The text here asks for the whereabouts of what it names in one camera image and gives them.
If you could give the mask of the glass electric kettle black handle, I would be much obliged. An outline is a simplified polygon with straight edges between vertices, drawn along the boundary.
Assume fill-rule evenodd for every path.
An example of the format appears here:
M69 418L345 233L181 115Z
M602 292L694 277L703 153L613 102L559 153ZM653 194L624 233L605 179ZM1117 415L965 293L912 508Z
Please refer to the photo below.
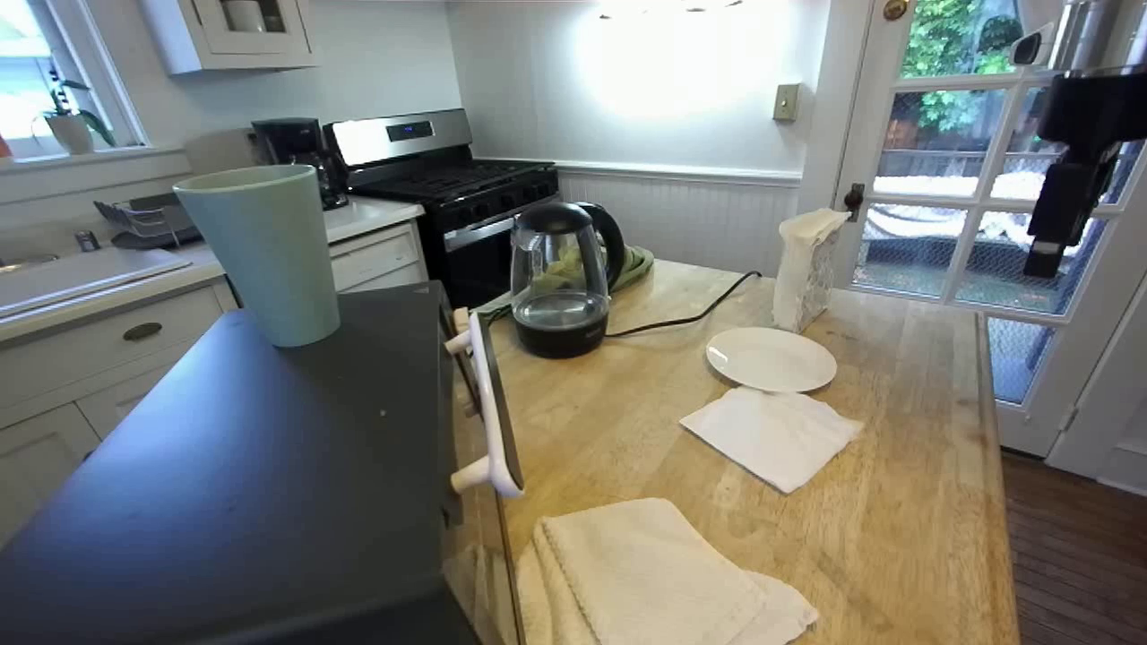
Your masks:
M546 200L522 209L510 260L519 348L546 358L599 348L624 260L624 233L602 203Z

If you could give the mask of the green knitted cloth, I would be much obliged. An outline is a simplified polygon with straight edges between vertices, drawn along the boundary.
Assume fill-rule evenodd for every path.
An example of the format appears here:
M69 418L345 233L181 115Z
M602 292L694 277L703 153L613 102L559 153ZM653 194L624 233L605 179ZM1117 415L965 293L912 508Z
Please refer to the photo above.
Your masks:
M626 260L624 260L613 292L624 292L624 288L646 280L646 277L653 272L653 260L657 260L653 252L646 252L646 247L626 247ZM492 296L492 301L475 303L472 311L495 317L495 320L498 320L498 317L510 317L510 293Z

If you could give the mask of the black stainless gas stove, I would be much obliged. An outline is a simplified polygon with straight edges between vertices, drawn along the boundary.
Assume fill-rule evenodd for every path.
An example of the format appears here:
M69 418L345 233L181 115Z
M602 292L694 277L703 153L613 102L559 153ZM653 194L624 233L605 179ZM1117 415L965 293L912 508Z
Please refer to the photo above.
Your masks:
M485 303L510 292L515 210L559 194L550 163L481 163L461 108L340 118L326 137L356 196L424 209L424 260L452 303Z

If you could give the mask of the round white plate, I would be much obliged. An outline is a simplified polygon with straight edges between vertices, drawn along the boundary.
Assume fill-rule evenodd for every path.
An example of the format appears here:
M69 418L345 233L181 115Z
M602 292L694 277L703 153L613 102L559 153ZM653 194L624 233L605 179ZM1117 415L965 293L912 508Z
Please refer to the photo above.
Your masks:
M706 361L730 385L780 394L816 392L838 374L836 355L816 340L768 327L736 327L712 332L706 344Z

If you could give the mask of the white paper napkin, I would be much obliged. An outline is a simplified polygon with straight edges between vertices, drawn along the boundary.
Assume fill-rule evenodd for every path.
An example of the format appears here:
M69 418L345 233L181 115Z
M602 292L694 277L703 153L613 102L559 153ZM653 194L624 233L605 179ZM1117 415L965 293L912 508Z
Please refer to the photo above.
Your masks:
M750 388L687 412L679 428L780 493L808 484L861 434L855 418L816 398Z

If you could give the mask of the cream folded cloth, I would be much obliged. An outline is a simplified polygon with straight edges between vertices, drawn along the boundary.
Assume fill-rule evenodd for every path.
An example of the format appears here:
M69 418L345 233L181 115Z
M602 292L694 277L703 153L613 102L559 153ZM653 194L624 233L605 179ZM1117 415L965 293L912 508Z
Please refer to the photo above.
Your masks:
M515 561L525 645L793 645L819 614L666 499L546 517Z

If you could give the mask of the black coffee maker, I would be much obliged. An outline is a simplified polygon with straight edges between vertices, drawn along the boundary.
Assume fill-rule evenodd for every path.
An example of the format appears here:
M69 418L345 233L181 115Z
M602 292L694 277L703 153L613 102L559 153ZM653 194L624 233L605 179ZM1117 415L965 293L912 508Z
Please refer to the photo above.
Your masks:
M267 166L310 166L323 209L346 203L345 179L314 118L265 118L251 127L251 137Z

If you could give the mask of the light green plastic cup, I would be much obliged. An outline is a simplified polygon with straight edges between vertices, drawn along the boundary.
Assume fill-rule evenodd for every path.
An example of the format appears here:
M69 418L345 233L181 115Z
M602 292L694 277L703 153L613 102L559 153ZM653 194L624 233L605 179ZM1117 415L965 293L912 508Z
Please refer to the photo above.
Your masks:
M204 171L170 194L271 348L319 344L340 330L310 166Z

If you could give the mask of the dark grey cabinet top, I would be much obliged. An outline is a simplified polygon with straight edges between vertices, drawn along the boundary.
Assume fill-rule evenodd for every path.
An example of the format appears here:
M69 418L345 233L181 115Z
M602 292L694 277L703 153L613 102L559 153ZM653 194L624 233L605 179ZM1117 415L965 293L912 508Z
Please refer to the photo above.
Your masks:
M217 320L0 555L0 645L475 645L449 590L440 293Z

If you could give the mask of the white glass panel door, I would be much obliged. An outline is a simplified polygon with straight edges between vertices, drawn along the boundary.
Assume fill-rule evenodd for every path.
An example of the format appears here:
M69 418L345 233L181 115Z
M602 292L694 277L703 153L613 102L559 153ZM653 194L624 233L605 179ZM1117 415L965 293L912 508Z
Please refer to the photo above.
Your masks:
M977 311L1000 440L1061 458L1144 288L1144 148L1064 247L1041 183L1105 102L1052 127L1052 81L1144 62L1144 0L832 0L816 104L832 159L804 200L838 209L838 280Z

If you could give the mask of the dish rack on counter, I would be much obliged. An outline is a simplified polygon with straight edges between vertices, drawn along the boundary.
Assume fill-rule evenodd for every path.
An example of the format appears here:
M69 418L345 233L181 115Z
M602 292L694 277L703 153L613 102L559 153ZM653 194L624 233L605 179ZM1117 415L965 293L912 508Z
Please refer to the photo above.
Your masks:
M120 203L96 200L112 225L112 243L127 252L176 252L198 243L199 233L170 194L131 196Z

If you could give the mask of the white lower kitchen cabinets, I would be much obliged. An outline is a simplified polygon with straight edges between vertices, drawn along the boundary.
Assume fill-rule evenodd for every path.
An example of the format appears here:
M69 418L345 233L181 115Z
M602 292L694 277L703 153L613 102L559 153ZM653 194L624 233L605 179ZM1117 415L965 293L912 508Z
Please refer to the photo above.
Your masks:
M38 266L0 320L0 546L234 303L209 243Z

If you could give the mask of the potted plant on windowsill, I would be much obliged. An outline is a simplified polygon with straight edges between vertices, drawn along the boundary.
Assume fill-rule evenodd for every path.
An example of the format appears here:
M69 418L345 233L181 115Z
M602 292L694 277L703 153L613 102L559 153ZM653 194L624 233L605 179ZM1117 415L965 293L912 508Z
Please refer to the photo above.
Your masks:
M82 79L69 79L56 63L45 63L51 108L41 111L41 121L69 153L93 153L96 148L113 145L112 127L82 104L82 94Z

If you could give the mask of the wall light switch plate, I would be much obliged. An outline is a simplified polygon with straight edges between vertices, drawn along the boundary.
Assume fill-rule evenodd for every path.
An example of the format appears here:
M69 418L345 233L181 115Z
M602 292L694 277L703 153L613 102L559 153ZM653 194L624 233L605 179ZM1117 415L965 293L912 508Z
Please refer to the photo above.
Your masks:
M804 94L800 81L780 81L773 88L773 121L787 127L800 118L800 94Z

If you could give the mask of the white upper wall cabinet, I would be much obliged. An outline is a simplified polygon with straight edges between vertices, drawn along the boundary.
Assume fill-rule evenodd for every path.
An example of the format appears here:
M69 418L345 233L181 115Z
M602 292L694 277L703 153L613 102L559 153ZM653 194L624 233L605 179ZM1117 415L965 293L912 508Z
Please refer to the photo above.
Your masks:
M139 0L170 77L314 62L308 0Z

